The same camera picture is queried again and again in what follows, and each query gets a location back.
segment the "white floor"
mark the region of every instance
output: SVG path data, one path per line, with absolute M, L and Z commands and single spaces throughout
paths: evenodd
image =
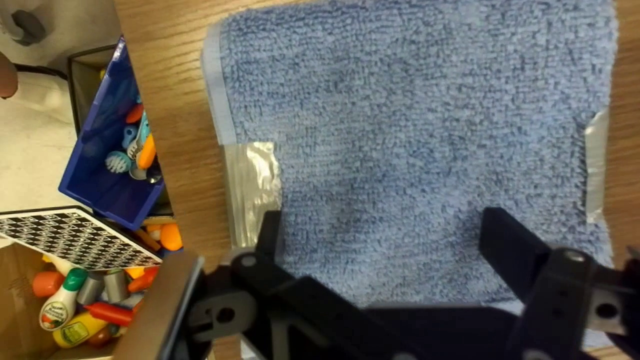
M 46 65 L 66 72 L 68 55 L 114 44 L 120 36 L 112 0 L 8 3 L 35 13 L 47 30 L 47 38 L 29 47 L 0 34 L 0 51 L 15 63 Z M 60 120 L 10 99 L 0 99 L 0 114 L 0 211 L 73 204 L 58 192 L 76 140 L 72 114 Z

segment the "silver tape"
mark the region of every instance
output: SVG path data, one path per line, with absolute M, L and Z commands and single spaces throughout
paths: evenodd
M 604 219 L 604 180 L 607 167 L 607 137 L 609 135 L 609 109 L 591 119 L 584 130 L 587 165 L 587 222 Z
M 271 142 L 224 145 L 225 187 L 231 244 L 254 247 L 269 210 L 282 205 L 280 165 Z

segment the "yellow toy bottle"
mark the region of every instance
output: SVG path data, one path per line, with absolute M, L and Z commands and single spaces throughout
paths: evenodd
M 53 340 L 61 348 L 70 348 L 80 345 L 107 326 L 104 320 L 91 316 L 89 312 L 77 315 L 60 329 L 53 332 Z

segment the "bottle label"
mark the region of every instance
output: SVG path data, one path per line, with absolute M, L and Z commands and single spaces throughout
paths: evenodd
M 89 337 L 89 330 L 81 322 L 74 322 L 60 329 L 62 340 L 69 345 L 76 345 Z
M 40 323 L 47 330 L 57 329 L 69 318 L 69 312 L 64 303 L 60 301 L 50 302 L 42 309 Z

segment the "black metal frame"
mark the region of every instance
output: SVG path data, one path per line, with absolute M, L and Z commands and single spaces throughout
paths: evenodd
M 593 359 L 580 350 L 586 327 L 608 331 L 640 359 L 640 260 L 624 270 L 575 249 L 551 249 L 506 211 L 483 213 L 479 250 L 524 303 L 521 316 L 490 307 L 358 309 L 311 277 L 273 260 L 279 211 L 263 220 L 255 252 L 206 278 L 184 335 L 206 344 L 241 333 L 265 359 Z M 203 359 L 208 347 L 174 347 Z

